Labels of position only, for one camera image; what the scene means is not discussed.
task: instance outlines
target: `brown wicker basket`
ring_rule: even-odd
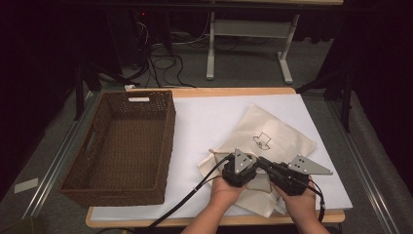
[[[175,113],[171,91],[103,93],[60,192],[82,207],[164,203]]]

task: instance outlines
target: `white desk leg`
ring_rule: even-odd
[[[282,69],[282,76],[286,84],[292,84],[292,78],[291,78],[291,73],[289,73],[288,64],[286,63],[285,58],[286,58],[286,54],[288,53],[289,46],[291,45],[292,37],[294,36],[295,28],[297,27],[297,22],[299,18],[300,18],[300,15],[294,15],[294,18],[292,19],[291,27],[288,30],[288,35],[285,40],[284,50],[283,52],[278,52],[280,67]]]
[[[206,79],[213,80],[213,69],[215,66],[215,54],[213,49],[213,42],[215,37],[215,13],[210,13],[210,31],[209,31],[209,50],[207,53],[206,64]]]

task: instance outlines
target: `white paper sheet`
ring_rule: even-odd
[[[308,157],[333,171],[333,175],[313,175],[313,180],[324,194],[326,208],[351,208],[349,196],[301,96],[178,97],[174,99],[175,132],[166,200],[163,205],[95,207],[91,221],[156,219],[164,215],[203,179],[197,165],[207,157],[210,148],[216,148],[225,140],[252,104],[259,105],[317,142],[317,149]],[[197,215],[207,204],[209,192],[210,185],[206,184],[170,217]],[[252,213],[233,206],[226,215],[252,215]]]

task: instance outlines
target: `white cloth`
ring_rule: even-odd
[[[317,144],[274,115],[252,105],[228,138],[211,150],[211,154],[198,165],[201,174],[206,176],[218,160],[234,152],[237,147],[245,154],[262,156],[271,162],[289,163],[297,155],[308,156]],[[259,175],[254,180],[257,179],[260,181],[252,181],[236,205],[265,217],[274,210],[284,214],[284,206],[279,202],[280,195],[268,189],[271,188],[268,177]]]

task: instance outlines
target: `person's hand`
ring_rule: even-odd
[[[302,195],[288,196],[279,187],[272,185],[284,199],[285,207],[300,233],[328,233],[317,216],[316,193],[306,189]]]
[[[229,185],[221,176],[217,177],[212,183],[209,203],[228,209],[237,202],[241,192],[243,192],[244,189],[245,186],[241,188],[233,187]]]

